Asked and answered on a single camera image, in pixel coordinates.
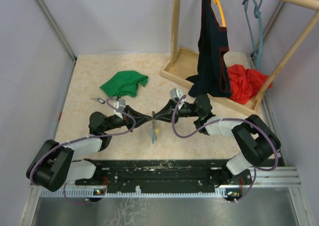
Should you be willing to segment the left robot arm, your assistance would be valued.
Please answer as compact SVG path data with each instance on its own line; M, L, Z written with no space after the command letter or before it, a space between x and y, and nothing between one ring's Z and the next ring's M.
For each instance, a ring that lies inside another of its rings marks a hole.
M94 112L89 117L88 136L65 143L53 139L45 141L27 169L26 177L32 184L43 186L51 192L79 179L87 179L97 185L103 181L103 171L81 157L106 149L114 136L107 133L109 130L125 126L126 132L131 132L148 121L151 121L149 115L139 113L130 106L125 106L122 112L112 116Z

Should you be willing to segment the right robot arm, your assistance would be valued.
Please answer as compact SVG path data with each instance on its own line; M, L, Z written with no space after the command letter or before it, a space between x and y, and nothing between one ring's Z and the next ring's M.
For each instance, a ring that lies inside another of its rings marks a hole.
M154 115L154 119L170 122L174 126L181 117L196 116L196 129L185 135L185 138L201 132L235 139L240 152L224 166L222 176L226 183L236 183L240 179L240 173L250 167L261 169L261 164L270 156L275 158L271 170L277 168L281 143L258 115L253 114L246 119L221 118L212 113L212 105L207 95L196 97L191 104L187 103L185 98L186 96L172 97L166 106Z

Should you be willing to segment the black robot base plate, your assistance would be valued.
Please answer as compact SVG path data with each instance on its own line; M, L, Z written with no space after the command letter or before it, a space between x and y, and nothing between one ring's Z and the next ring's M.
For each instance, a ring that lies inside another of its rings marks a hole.
M248 186L251 173L245 170L229 176L226 160L92 160L97 167L90 179L77 186L105 186L108 193L214 193L222 185Z

